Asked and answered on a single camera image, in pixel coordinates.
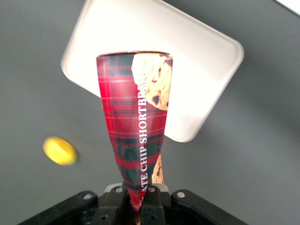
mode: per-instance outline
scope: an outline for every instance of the white plate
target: white plate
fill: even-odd
[[[161,0],[87,0],[61,61],[68,79],[100,97],[96,57],[173,56],[165,135],[192,140],[242,62],[242,46]]]

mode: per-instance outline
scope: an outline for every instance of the screw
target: screw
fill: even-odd
[[[92,197],[92,195],[90,193],[86,194],[85,196],[83,196],[84,200],[88,200]]]
[[[186,195],[181,191],[177,193],[177,197],[179,197],[179,198],[184,198],[185,196]]]
[[[116,190],[115,190],[116,193],[121,193],[122,191],[123,191],[122,187],[116,188]]]
[[[149,192],[155,192],[155,188],[154,188],[154,187],[149,187],[149,188],[148,188],[148,191],[149,191]]]

